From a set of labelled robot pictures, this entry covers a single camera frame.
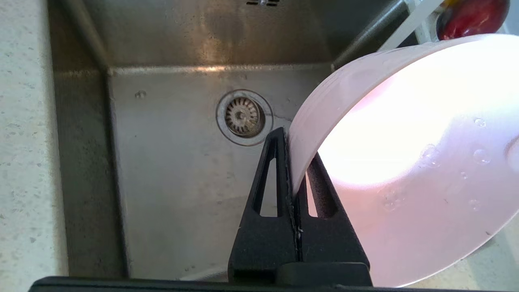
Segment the speckled white countertop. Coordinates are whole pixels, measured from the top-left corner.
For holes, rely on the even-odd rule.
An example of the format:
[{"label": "speckled white countertop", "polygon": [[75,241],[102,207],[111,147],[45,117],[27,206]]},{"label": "speckled white countertop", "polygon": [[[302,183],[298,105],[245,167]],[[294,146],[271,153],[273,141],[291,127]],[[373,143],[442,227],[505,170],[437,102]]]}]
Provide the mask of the speckled white countertop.
[{"label": "speckled white countertop", "polygon": [[64,275],[65,230],[45,1],[0,2],[0,290]]}]

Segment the red object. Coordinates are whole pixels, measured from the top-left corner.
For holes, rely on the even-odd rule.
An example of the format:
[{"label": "red object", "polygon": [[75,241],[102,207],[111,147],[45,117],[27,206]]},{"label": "red object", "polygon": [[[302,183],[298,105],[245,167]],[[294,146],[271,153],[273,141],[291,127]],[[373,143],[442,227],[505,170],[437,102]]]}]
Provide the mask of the red object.
[{"label": "red object", "polygon": [[495,33],[510,8],[510,0],[461,0],[438,19],[438,38],[453,39]]}]

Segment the countertop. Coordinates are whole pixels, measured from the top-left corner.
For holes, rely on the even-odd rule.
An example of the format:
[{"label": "countertop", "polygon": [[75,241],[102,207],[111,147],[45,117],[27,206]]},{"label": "countertop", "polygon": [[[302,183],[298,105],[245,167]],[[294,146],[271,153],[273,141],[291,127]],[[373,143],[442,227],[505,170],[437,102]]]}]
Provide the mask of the countertop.
[{"label": "countertop", "polygon": [[[519,19],[512,3],[509,18]],[[46,3],[4,0],[0,24],[0,290],[25,292],[39,278],[67,274]],[[516,217],[475,253],[413,286],[519,290],[518,267]]]}]

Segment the stainless steel sink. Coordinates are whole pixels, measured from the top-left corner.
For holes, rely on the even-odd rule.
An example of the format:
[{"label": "stainless steel sink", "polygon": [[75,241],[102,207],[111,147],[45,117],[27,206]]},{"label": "stainless steel sink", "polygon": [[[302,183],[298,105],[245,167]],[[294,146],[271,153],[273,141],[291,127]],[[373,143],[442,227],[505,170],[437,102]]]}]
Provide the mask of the stainless steel sink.
[{"label": "stainless steel sink", "polygon": [[225,272],[264,135],[407,14],[386,0],[48,8],[70,275],[185,280]]}]

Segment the drain ring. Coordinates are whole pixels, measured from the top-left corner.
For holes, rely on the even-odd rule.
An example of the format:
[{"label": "drain ring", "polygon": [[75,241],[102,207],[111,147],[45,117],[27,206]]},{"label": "drain ring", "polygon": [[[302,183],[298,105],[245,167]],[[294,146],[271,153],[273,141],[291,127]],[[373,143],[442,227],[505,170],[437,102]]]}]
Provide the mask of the drain ring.
[{"label": "drain ring", "polygon": [[230,141],[252,146],[265,140],[272,130],[272,109],[259,94],[239,89],[226,93],[216,108],[216,122]]}]

